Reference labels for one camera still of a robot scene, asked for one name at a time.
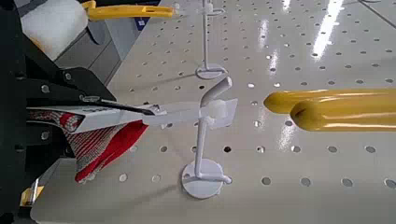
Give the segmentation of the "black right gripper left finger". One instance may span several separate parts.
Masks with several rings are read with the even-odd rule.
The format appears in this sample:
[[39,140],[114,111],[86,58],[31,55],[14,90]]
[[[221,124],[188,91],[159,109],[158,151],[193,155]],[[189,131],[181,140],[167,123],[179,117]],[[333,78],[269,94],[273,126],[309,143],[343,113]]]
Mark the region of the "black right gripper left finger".
[[55,125],[27,122],[15,148],[16,177],[20,187],[29,187],[60,158],[74,158],[65,134]]

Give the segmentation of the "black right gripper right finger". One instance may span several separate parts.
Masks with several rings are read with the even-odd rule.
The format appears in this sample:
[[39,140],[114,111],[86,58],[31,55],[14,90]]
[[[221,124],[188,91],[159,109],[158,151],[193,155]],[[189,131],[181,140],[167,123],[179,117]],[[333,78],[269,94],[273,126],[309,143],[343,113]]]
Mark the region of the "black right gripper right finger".
[[26,74],[19,77],[29,106],[96,105],[153,116],[149,109],[117,103],[115,96],[89,69],[61,69],[26,35],[23,36]]

